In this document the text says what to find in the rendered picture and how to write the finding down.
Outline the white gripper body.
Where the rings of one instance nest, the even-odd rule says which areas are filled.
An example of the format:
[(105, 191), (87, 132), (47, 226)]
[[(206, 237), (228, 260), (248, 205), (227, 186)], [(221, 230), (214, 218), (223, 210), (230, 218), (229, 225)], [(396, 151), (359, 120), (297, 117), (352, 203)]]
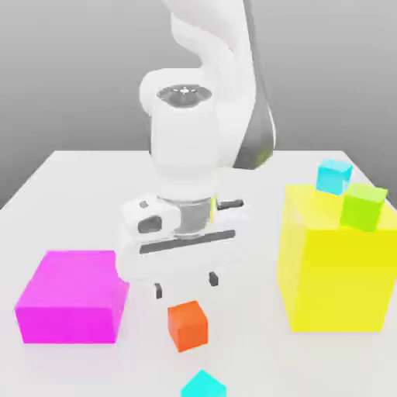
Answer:
[(235, 227), (191, 240), (142, 241), (131, 237), (126, 227), (117, 234), (116, 269), (125, 281), (159, 278), (181, 271), (217, 268), (235, 264), (244, 256), (250, 240), (250, 227)]

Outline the small orange cube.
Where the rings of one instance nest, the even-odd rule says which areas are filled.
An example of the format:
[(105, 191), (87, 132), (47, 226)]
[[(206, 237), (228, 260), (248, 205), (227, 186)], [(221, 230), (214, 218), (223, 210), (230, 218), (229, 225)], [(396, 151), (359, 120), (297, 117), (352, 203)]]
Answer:
[(197, 301), (167, 309), (167, 328), (178, 352), (208, 343), (208, 319)]

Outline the small turquoise cube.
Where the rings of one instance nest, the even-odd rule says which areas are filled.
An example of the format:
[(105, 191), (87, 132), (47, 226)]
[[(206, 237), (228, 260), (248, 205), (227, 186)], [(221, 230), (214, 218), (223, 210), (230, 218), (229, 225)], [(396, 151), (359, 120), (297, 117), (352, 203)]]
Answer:
[(180, 391), (180, 397), (226, 397), (226, 386), (200, 370)]

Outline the small light blue cube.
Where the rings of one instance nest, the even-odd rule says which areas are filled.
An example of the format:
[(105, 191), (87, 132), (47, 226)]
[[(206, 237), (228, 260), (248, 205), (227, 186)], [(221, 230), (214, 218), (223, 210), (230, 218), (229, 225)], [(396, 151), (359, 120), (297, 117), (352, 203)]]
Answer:
[(318, 166), (316, 190), (342, 195), (350, 184), (353, 164), (346, 161), (325, 159)]

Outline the small lime green cube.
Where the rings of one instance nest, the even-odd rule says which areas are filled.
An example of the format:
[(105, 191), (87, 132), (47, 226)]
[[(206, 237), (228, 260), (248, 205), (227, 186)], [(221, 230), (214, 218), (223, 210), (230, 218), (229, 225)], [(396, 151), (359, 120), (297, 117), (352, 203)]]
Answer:
[(349, 185), (343, 196), (340, 225), (374, 232), (387, 194), (386, 188), (363, 183)]

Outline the large magenta box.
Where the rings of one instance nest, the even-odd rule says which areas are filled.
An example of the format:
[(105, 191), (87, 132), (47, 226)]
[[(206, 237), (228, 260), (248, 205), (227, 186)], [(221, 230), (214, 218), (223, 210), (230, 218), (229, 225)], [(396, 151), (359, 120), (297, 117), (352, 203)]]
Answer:
[(15, 306), (24, 343), (115, 343), (129, 282), (113, 250), (50, 250)]

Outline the large yellow box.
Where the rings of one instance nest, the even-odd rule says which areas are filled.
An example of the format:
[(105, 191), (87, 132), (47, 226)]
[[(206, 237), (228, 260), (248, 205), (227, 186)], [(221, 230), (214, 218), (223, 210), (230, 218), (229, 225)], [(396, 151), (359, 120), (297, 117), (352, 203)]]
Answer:
[(277, 280), (295, 332), (379, 332), (397, 279), (397, 210), (378, 228), (340, 225), (343, 197), (288, 185)]

